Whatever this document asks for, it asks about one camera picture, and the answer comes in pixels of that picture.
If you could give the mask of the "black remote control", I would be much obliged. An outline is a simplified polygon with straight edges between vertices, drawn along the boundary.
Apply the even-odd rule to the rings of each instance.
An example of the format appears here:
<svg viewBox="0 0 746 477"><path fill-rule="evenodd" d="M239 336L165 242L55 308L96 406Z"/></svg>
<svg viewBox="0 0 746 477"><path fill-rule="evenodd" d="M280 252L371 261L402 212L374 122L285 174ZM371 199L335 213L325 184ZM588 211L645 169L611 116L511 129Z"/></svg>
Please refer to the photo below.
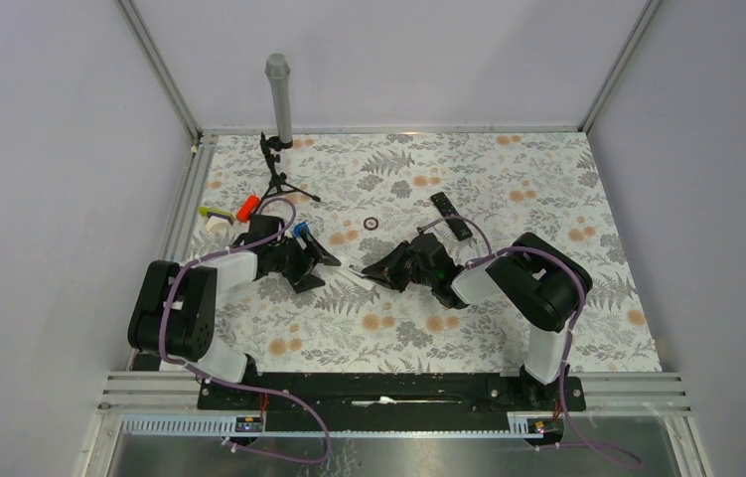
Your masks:
<svg viewBox="0 0 746 477"><path fill-rule="evenodd" d="M440 213L444 222L458 241L464 241L473 236L468 225L462 219L457 218L459 213L445 193L438 192L433 194L430 197L430 202Z"/></svg>

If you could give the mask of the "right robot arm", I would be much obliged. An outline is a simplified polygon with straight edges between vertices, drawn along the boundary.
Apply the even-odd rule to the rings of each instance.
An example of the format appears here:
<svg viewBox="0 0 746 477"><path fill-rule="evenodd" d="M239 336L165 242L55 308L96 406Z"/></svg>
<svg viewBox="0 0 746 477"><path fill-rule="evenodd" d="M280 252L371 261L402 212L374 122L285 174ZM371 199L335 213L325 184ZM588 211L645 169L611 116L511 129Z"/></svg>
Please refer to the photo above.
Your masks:
<svg viewBox="0 0 746 477"><path fill-rule="evenodd" d="M530 407L545 409L559 398L568 331L593 280L585 268L542 238L525 233L468 267L456 263L435 235L421 234L363 268L362 275L399 292L409 284L426 286L451 309L497 295L507 297L529 324L522 399Z"/></svg>

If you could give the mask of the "white AC remote control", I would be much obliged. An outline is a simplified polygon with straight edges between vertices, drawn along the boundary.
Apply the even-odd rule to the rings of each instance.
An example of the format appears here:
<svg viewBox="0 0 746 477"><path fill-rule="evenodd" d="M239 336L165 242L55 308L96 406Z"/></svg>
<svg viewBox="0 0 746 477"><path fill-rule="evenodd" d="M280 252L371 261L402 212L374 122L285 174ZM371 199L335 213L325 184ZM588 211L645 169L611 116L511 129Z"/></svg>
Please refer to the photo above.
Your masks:
<svg viewBox="0 0 746 477"><path fill-rule="evenodd" d="M356 286L367 290L374 289L375 283L362 274L362 268L358 263L342 253L336 253L335 257L341 263L339 266L333 268L336 273Z"/></svg>

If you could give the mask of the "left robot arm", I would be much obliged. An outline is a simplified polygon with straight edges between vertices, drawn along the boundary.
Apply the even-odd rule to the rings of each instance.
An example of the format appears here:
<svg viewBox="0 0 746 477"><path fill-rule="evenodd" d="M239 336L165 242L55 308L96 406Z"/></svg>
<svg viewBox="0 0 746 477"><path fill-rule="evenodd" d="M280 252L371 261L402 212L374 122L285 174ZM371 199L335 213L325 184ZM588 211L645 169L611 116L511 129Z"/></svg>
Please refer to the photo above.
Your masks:
<svg viewBox="0 0 746 477"><path fill-rule="evenodd" d="M325 285L314 274L318 264L342 264L306 224L296 226L291 236L288 229L279 217L253 215L248 231L227 251L183 264L151 262L127 328L129 345L222 380L222 396L234 407L254 404L260 384L246 373L249 357L214 336L216 312L226 294L270 273L283 276L294 292L307 292Z"/></svg>

